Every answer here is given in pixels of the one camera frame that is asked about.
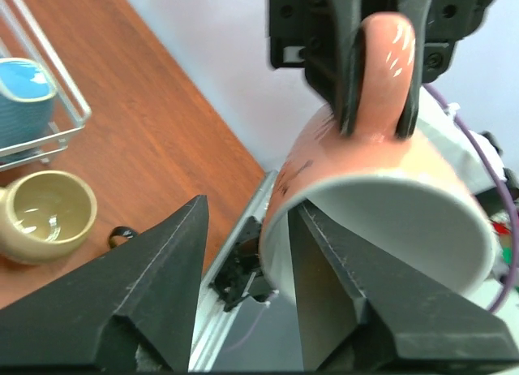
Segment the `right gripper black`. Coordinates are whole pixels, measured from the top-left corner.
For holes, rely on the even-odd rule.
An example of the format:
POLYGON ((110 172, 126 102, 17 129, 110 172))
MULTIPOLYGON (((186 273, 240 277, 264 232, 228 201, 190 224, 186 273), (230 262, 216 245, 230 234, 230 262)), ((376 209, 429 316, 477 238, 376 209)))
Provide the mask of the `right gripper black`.
POLYGON ((457 42, 482 24, 494 0, 268 0, 273 68, 302 68, 308 84, 330 105, 339 131, 354 132, 363 74, 361 21, 396 11, 413 25, 414 68, 396 136, 410 138, 422 82, 449 67, 457 42))

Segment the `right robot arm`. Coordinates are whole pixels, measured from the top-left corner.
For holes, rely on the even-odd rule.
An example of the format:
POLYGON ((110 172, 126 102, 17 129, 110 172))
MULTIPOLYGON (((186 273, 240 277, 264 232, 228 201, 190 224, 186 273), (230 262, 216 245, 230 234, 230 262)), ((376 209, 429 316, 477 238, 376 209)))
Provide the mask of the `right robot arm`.
POLYGON ((493 0, 268 0, 270 62, 274 68, 302 68, 307 83, 332 107, 339 130, 350 134, 356 120, 364 35, 360 23, 376 12, 400 12, 414 26, 413 79, 397 136, 420 130, 478 194, 491 181, 470 142, 430 100, 419 105, 422 84, 448 69, 458 41, 481 25, 493 0))

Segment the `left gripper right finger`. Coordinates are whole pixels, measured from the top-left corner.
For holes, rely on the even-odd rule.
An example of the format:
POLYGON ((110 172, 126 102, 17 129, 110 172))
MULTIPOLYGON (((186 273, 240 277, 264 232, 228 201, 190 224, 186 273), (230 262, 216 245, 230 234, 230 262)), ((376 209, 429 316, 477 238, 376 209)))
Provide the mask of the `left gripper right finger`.
POLYGON ((498 317, 334 222, 310 201, 288 215, 307 371, 503 371, 498 317))

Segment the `blue floral mug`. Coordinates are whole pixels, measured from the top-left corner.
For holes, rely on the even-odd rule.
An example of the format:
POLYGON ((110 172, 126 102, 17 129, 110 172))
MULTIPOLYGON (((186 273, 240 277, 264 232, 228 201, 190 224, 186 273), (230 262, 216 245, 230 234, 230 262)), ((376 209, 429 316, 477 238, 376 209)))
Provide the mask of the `blue floral mug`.
POLYGON ((57 87, 38 62, 1 59, 1 147, 40 139, 54 112, 57 87))

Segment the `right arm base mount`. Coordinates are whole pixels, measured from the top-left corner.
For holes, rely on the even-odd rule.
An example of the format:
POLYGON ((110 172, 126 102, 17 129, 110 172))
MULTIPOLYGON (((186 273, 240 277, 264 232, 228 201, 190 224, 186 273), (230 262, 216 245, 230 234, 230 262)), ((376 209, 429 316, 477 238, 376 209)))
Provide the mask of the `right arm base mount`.
POLYGON ((249 216, 238 232, 238 238, 210 287, 224 303, 223 311, 230 312, 247 298, 265 303, 274 294, 267 282, 259 259, 259 238, 262 223, 249 216))

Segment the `pink floral mug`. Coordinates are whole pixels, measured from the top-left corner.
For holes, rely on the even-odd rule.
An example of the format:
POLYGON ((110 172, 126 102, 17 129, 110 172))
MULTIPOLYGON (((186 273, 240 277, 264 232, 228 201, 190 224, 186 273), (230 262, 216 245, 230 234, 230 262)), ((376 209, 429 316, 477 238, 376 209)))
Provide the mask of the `pink floral mug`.
POLYGON ((487 215, 420 132, 395 129, 414 66, 411 22, 379 12, 362 22, 366 62, 354 134, 329 106, 299 133, 273 186, 259 239, 267 280, 295 297, 288 212, 303 200, 449 289, 468 295, 488 277, 497 240, 487 215))

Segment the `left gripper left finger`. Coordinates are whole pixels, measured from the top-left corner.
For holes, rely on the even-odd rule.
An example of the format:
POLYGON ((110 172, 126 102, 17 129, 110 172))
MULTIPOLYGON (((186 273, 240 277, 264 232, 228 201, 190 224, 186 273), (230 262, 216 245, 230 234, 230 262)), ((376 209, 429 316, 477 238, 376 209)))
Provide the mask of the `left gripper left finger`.
POLYGON ((185 371, 191 354, 208 202, 155 227, 1 311, 4 371, 135 370, 138 351, 185 371))

